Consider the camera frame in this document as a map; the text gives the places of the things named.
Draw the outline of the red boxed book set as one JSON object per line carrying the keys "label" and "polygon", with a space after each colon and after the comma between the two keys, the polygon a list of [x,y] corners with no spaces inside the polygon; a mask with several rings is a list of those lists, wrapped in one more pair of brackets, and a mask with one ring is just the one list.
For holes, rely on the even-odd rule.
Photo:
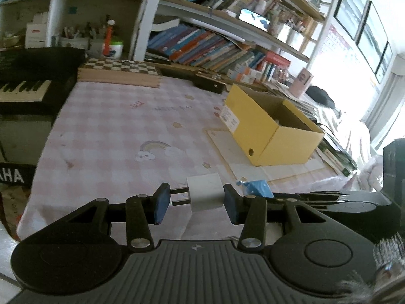
{"label": "red boxed book set", "polygon": [[273,77],[276,70],[285,70],[290,66],[290,61],[274,51],[267,51],[265,56],[257,65],[256,70],[260,72],[260,82],[266,82]]}

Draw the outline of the black cushion object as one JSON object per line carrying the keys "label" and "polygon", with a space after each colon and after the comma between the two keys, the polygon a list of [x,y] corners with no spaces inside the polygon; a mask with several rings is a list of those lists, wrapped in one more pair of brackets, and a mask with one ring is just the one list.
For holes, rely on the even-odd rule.
{"label": "black cushion object", "polygon": [[306,94],[316,103],[323,105],[325,107],[335,109],[336,105],[332,98],[327,94],[326,91],[319,88],[318,86],[311,85]]}

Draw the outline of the white green lid jar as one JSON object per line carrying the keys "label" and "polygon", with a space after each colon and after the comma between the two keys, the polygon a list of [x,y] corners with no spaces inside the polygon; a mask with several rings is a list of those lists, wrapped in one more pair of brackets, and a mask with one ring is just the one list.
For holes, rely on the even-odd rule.
{"label": "white green lid jar", "polygon": [[120,39],[112,39],[109,45],[108,56],[113,59],[120,59],[124,48],[124,42]]}

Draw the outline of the blue object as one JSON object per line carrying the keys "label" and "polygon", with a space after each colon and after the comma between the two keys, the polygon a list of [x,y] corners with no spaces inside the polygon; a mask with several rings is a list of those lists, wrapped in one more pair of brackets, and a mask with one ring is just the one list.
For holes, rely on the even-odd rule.
{"label": "blue object", "polygon": [[245,196],[253,195],[263,198],[274,198],[274,194],[265,180],[254,180],[249,182],[238,181],[237,186],[242,188]]}

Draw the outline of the pink checkered tablecloth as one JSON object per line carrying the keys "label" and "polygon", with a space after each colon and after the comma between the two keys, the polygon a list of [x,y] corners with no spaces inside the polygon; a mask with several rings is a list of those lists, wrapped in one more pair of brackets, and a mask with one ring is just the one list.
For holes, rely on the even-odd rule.
{"label": "pink checkered tablecloth", "polygon": [[225,100],[169,77],[157,89],[77,83],[41,153],[20,239],[96,198],[121,203],[211,173],[248,180],[252,164],[237,176],[222,156],[225,145],[236,147],[220,117]]}

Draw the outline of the dark brown wooden box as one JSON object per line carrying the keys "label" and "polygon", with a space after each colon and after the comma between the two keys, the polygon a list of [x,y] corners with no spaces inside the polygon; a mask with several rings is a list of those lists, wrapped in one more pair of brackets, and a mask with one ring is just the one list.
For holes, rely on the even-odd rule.
{"label": "dark brown wooden box", "polygon": [[221,75],[201,71],[194,74],[192,82],[197,88],[216,94],[222,94],[227,87]]}

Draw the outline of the wooden chessboard box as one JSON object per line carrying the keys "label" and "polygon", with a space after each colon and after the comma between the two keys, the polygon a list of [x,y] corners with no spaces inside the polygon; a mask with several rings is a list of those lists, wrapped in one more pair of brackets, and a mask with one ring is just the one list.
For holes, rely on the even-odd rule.
{"label": "wooden chessboard box", "polygon": [[161,84],[161,71],[148,63],[90,58],[78,69],[77,79],[82,82],[158,88]]}

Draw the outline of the stack of papers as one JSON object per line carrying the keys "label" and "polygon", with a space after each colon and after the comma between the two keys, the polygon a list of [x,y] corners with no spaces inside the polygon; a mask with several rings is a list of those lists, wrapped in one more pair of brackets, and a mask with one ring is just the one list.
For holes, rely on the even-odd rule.
{"label": "stack of papers", "polygon": [[286,85],[278,81],[271,80],[265,82],[264,86],[274,96],[280,96],[291,101],[303,114],[310,119],[316,120],[319,124],[327,125],[327,122],[337,124],[341,120],[342,114],[339,111],[315,102],[306,94],[301,98],[296,98],[289,92]]}

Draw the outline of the row of leaning books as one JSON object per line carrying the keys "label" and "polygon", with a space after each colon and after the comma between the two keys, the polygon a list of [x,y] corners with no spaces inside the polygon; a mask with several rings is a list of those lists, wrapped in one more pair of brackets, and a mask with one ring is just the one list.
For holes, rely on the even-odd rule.
{"label": "row of leaning books", "polygon": [[264,50],[252,43],[181,23],[150,35],[145,59],[226,73],[236,65],[255,69],[265,56]]}

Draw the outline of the white power adapter plug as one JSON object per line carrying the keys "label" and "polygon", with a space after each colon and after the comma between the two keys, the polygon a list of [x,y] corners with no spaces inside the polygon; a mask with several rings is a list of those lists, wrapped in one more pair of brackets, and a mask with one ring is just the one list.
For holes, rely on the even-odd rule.
{"label": "white power adapter plug", "polygon": [[218,209],[223,206],[225,190],[219,173],[190,176],[186,180],[186,187],[173,189],[171,193],[187,193],[187,199],[175,200],[172,206],[189,204],[193,212]]}

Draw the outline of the white bookshelf unit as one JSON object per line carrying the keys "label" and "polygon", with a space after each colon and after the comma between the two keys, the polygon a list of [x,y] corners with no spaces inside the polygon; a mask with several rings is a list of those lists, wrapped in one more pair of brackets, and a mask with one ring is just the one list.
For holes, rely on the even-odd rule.
{"label": "white bookshelf unit", "polygon": [[284,51],[306,63],[314,58],[223,11],[186,0],[11,0],[1,3],[1,31],[24,28],[37,12],[48,13],[47,46],[55,42],[65,26],[96,24],[110,15],[124,39],[125,56],[140,60],[146,53],[153,21],[158,16],[174,16],[221,34],[255,42],[266,49]]}

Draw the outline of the yellow cardboard box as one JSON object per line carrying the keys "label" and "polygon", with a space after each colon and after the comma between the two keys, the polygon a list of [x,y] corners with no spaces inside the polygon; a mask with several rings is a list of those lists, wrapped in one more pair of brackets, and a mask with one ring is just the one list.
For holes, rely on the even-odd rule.
{"label": "yellow cardboard box", "polygon": [[234,85],[220,119],[254,166],[307,163],[323,130],[292,102]]}

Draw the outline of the black Yamaha keyboard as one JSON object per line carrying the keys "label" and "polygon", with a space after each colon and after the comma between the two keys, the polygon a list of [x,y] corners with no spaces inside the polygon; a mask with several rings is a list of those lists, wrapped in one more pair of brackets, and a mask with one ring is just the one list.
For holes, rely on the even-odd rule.
{"label": "black Yamaha keyboard", "polygon": [[1,52],[1,114],[57,115],[77,82],[85,51],[42,47]]}

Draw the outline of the orange bottle white cap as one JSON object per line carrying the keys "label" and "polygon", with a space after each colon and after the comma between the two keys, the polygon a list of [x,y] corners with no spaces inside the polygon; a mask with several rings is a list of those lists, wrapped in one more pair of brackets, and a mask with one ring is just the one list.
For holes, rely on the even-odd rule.
{"label": "orange bottle white cap", "polygon": [[109,19],[107,21],[106,34],[105,34],[105,38],[104,38],[104,47],[102,50],[102,54],[105,57],[108,57],[110,54],[110,44],[111,44],[114,25],[115,25],[115,21],[113,19]]}

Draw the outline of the green book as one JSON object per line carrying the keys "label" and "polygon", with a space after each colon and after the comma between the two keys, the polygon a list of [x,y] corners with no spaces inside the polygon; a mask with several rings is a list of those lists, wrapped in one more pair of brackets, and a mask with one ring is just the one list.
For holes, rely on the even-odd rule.
{"label": "green book", "polygon": [[326,133],[316,150],[320,157],[337,173],[349,176],[357,170],[356,162],[330,134]]}

